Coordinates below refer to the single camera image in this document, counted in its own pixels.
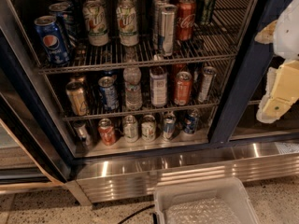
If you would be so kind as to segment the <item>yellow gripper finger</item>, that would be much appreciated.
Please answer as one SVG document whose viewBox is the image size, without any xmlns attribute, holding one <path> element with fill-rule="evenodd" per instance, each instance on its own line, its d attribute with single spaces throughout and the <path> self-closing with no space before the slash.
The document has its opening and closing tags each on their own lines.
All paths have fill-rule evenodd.
<svg viewBox="0 0 299 224">
<path fill-rule="evenodd" d="M 271 44 L 274 41 L 274 32 L 277 25 L 277 20 L 266 25 L 254 38 L 254 40 L 261 44 Z"/>
<path fill-rule="evenodd" d="M 278 69 L 267 72 L 265 95 L 259 103 L 256 119 L 273 123 L 287 113 L 299 99 L 299 61 L 286 60 Z"/>
</svg>

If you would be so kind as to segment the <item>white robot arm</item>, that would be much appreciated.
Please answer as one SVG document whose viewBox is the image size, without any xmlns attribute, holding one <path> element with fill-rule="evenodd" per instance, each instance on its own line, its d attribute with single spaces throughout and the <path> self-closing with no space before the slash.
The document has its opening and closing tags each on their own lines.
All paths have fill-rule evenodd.
<svg viewBox="0 0 299 224">
<path fill-rule="evenodd" d="M 274 54 L 284 59 L 278 68 L 268 69 L 265 95 L 256 114 L 258 121 L 273 123 L 299 100 L 299 0 L 292 0 L 254 40 L 272 44 Z"/>
</svg>

